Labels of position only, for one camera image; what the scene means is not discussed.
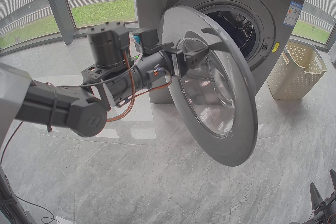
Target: wire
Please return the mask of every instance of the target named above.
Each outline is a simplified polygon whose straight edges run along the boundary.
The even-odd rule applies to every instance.
[[[127,69],[130,70],[126,52],[124,52],[124,58],[125,58]],[[131,78],[131,84],[132,84],[132,100],[131,100],[131,103],[129,104],[129,106],[127,107],[127,109],[123,113],[121,113],[119,116],[108,118],[106,122],[116,121],[116,120],[122,119],[123,117],[126,117],[128,115],[128,113],[131,112],[131,110],[133,108],[133,105],[134,105],[134,102],[135,102],[135,83],[134,83],[132,71],[129,71],[128,73],[129,73],[129,76]]]
[[[10,136],[9,140],[7,141],[6,145],[5,145],[5,148],[2,152],[2,155],[1,155],[1,160],[0,160],[0,165],[2,165],[2,160],[3,160],[3,156],[5,154],[5,151],[7,149],[7,146],[9,145],[10,141],[12,140],[14,134],[17,132],[17,130],[21,127],[21,125],[23,124],[23,121],[20,122],[19,126],[17,126],[17,128],[15,129],[15,131],[13,132],[13,134]]]
[[[15,129],[15,131],[13,132],[13,134],[10,136],[9,140],[7,141],[7,143],[6,143],[6,145],[5,145],[5,148],[4,148],[4,150],[3,150],[3,152],[2,152],[2,155],[1,155],[0,165],[2,165],[3,156],[5,155],[5,151],[6,151],[6,149],[7,149],[7,146],[9,145],[9,143],[10,143],[10,141],[12,140],[13,136],[16,134],[17,130],[21,127],[22,124],[23,124],[23,121],[20,122],[20,124],[17,126],[17,128]],[[28,204],[31,204],[31,205],[35,205],[35,206],[37,206],[37,207],[40,207],[40,208],[42,208],[42,209],[48,211],[48,212],[52,215],[52,218],[49,218],[49,217],[43,217],[43,218],[41,218],[41,221],[42,221],[44,224],[50,224],[53,220],[57,221],[58,223],[61,223],[61,222],[59,222],[58,220],[55,219],[55,216],[54,216],[53,213],[51,213],[48,209],[44,208],[43,206],[40,206],[40,205],[34,204],[34,203],[32,203],[32,202],[26,201],[26,200],[20,198],[19,196],[16,196],[16,197],[17,197],[18,199],[20,199],[21,201],[24,201],[24,202],[26,202],[26,203],[28,203]],[[51,219],[51,220],[50,220],[49,222],[44,222],[44,221],[43,221],[44,218],[48,218],[48,219]]]
[[[155,90],[159,90],[159,89],[168,87],[168,86],[172,83],[172,81],[173,81],[173,77],[172,77],[171,73],[170,73],[167,69],[165,69],[165,68],[162,68],[162,70],[164,70],[164,71],[169,75],[169,77],[170,77],[169,82],[166,83],[166,84],[164,84],[164,85],[161,85],[161,86],[158,86],[158,87],[154,87],[154,88],[152,88],[152,89],[149,89],[148,91],[145,91],[145,92],[136,94],[136,95],[134,96],[134,99],[135,99],[136,97],[140,96],[140,95],[145,94],[145,93],[148,93],[148,92],[151,92],[151,91],[155,91]],[[120,107],[123,107],[125,104],[128,103],[128,101],[125,102],[125,103],[123,103]]]
[[[111,81],[129,73],[129,71],[131,71],[138,64],[138,62],[141,60],[142,55],[143,55],[142,46],[138,42],[133,40],[133,38],[132,38],[132,41],[140,48],[140,54],[139,54],[137,60],[134,62],[134,64],[131,67],[128,67],[126,71],[124,71],[121,74],[119,74],[117,76],[114,76],[110,79],[103,80],[103,81],[100,81],[100,82],[97,82],[97,83],[85,84],[85,85],[61,85],[61,86],[57,86],[57,87],[59,87],[59,88],[86,88],[86,87],[91,87],[91,86],[97,86],[97,85],[101,85],[101,84],[104,84],[104,83],[111,82]]]
[[[24,201],[24,202],[28,203],[28,204],[35,205],[35,206],[37,206],[37,207],[39,207],[39,208],[44,209],[45,211],[48,211],[48,212],[52,215],[52,218],[49,218],[49,217],[43,217],[43,218],[41,218],[41,221],[42,221],[44,224],[50,224],[50,223],[53,222],[54,220],[57,221],[58,223],[61,223],[61,222],[59,222],[58,220],[55,219],[55,216],[54,216],[53,213],[51,213],[48,209],[44,208],[43,206],[34,204],[34,203],[30,202],[30,201],[26,201],[26,200],[20,198],[19,196],[17,196],[17,198],[20,199],[21,201]],[[51,219],[51,220],[50,220],[49,222],[44,222],[44,221],[43,221],[44,218],[48,218],[48,219]]]
[[[336,213],[332,214],[332,215],[328,218],[327,224],[331,224],[331,222],[329,222],[329,220],[330,220],[330,218],[331,218],[332,216],[336,216]]]
[[[314,213],[314,210],[313,210],[313,212],[310,214],[310,217],[308,218],[308,220],[312,217],[312,214]]]
[[[170,77],[170,80],[169,80],[168,83],[166,83],[166,84],[164,84],[164,85],[162,85],[162,86],[154,87],[154,88],[152,88],[152,89],[149,89],[148,91],[145,91],[145,92],[136,94],[135,97],[138,97],[138,96],[140,96],[140,95],[143,95],[143,94],[148,93],[148,92],[151,92],[151,91],[155,91],[155,90],[158,90],[158,89],[162,89],[162,88],[168,87],[168,86],[172,83],[172,81],[173,81],[173,77],[172,77],[171,73],[170,73],[168,70],[166,70],[166,69],[164,69],[164,70],[166,71],[166,73],[167,73],[167,74],[169,75],[169,77]]]

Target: energy label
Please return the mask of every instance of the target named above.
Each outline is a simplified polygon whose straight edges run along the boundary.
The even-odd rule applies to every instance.
[[[302,7],[303,6],[301,4],[292,1],[283,24],[294,27],[297,19],[299,18]]]

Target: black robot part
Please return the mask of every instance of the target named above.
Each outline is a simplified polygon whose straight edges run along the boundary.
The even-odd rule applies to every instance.
[[[314,210],[314,216],[303,224],[336,224],[336,173],[333,169],[329,172],[333,182],[334,192],[330,198],[323,200],[315,184],[310,184],[311,207]]]
[[[92,27],[87,35],[96,63],[82,71],[83,84],[55,87],[34,81],[16,115],[17,120],[67,127],[83,137],[95,136],[104,128],[107,111],[111,109],[103,84],[110,91],[114,105],[132,95],[131,78],[123,60],[125,53],[132,65],[130,70],[135,91],[151,88],[152,83],[165,76],[166,72],[177,77],[183,76],[208,53],[208,48],[205,48],[188,52],[184,58],[182,50],[170,49],[172,43],[159,44],[160,50],[154,53],[152,48],[157,45],[154,29],[143,39],[135,36],[139,41],[136,41],[136,45],[149,48],[151,54],[144,55],[134,65],[129,54],[129,34],[123,22]],[[98,89],[100,99],[94,96],[91,86]]]
[[[130,65],[129,33],[124,22],[106,22],[86,32],[97,68],[118,72],[126,67],[123,52]]]

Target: qr code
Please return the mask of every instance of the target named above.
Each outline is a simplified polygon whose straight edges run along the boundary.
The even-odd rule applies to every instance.
[[[294,11],[294,15],[299,16],[300,15],[300,10],[296,8],[295,11]]]

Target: sticker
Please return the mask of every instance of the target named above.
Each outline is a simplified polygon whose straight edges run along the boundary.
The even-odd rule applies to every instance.
[[[173,60],[173,66],[174,66],[174,73],[176,76],[180,76],[179,66],[177,64],[177,56],[176,54],[172,53],[171,58]]]
[[[299,18],[302,7],[303,5],[292,1],[283,24],[294,27],[297,19]]]
[[[280,43],[275,43],[275,46],[272,49],[272,52],[275,52],[278,49],[279,45],[280,45]]]

